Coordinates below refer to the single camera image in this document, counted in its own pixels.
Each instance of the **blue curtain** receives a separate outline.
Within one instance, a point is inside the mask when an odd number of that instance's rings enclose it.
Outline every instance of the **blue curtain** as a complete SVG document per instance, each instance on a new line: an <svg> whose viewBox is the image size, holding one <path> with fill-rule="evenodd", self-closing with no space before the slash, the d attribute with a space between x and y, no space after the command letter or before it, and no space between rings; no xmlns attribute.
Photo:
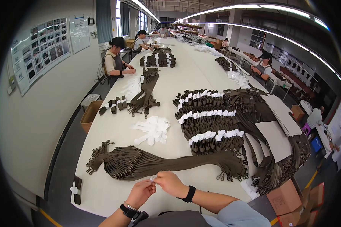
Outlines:
<svg viewBox="0 0 341 227"><path fill-rule="evenodd" d="M97 42L107 43L112 37L111 8L109 0L96 1Z"/></svg>
<svg viewBox="0 0 341 227"><path fill-rule="evenodd" d="M121 30L123 32L123 36L129 34L129 22L130 22L130 7L125 3L121 3Z"/></svg>

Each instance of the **bulletin board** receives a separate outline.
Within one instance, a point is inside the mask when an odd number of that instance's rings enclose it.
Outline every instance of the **bulletin board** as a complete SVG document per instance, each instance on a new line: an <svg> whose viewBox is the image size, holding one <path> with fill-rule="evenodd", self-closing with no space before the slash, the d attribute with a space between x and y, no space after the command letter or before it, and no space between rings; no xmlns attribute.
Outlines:
<svg viewBox="0 0 341 227"><path fill-rule="evenodd" d="M11 48L21 96L31 85L71 55L66 17L43 22L17 35Z"/></svg>
<svg viewBox="0 0 341 227"><path fill-rule="evenodd" d="M88 32L88 17L69 16L69 28L73 54L90 46L90 34Z"/></svg>

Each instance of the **sleeve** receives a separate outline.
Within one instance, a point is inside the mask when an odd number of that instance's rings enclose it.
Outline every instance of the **sleeve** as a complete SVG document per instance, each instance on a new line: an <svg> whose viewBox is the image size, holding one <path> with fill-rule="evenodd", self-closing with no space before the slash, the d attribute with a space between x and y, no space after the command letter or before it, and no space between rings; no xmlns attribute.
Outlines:
<svg viewBox="0 0 341 227"><path fill-rule="evenodd" d="M227 226L270 227L270 222L266 217L240 200L234 201L220 210L217 219Z"/></svg>
<svg viewBox="0 0 341 227"><path fill-rule="evenodd" d="M115 60L110 55L107 55L105 56L104 61L105 61L107 74L109 75L110 71L115 70Z"/></svg>
<svg viewBox="0 0 341 227"><path fill-rule="evenodd" d="M138 45L140 47L141 44L144 44L143 41L141 40L141 38L137 39L135 41L135 44Z"/></svg>
<svg viewBox="0 0 341 227"><path fill-rule="evenodd" d="M264 74L268 74L269 76L272 74L272 67L268 67L264 70Z"/></svg>

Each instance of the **silver bracelet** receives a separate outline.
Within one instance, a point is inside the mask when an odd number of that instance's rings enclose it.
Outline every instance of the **silver bracelet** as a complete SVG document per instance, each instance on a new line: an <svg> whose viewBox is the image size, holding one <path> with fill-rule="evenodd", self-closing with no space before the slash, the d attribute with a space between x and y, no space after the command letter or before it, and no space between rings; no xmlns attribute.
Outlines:
<svg viewBox="0 0 341 227"><path fill-rule="evenodd" d="M130 206L129 204L127 204L126 201L124 201L124 204L125 204L128 208L130 208L130 209L132 209L132 210L139 211L138 209L135 209L134 207L132 207L132 206Z"/></svg>

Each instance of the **black wristband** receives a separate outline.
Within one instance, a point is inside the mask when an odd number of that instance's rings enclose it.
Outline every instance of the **black wristband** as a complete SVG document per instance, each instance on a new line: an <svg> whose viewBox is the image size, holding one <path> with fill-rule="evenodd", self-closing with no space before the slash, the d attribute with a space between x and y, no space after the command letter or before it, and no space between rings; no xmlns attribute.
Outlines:
<svg viewBox="0 0 341 227"><path fill-rule="evenodd" d="M192 198L195 195L195 191L196 191L196 188L190 185L189 186L189 191L188 191L188 194L187 194L186 198L183 198L182 200L184 202L186 202L186 203L191 203L192 202Z"/></svg>
<svg viewBox="0 0 341 227"><path fill-rule="evenodd" d="M133 218L138 212L136 210L127 208L124 204L120 205L120 209L124 212L124 215L127 216L128 218Z"/></svg>

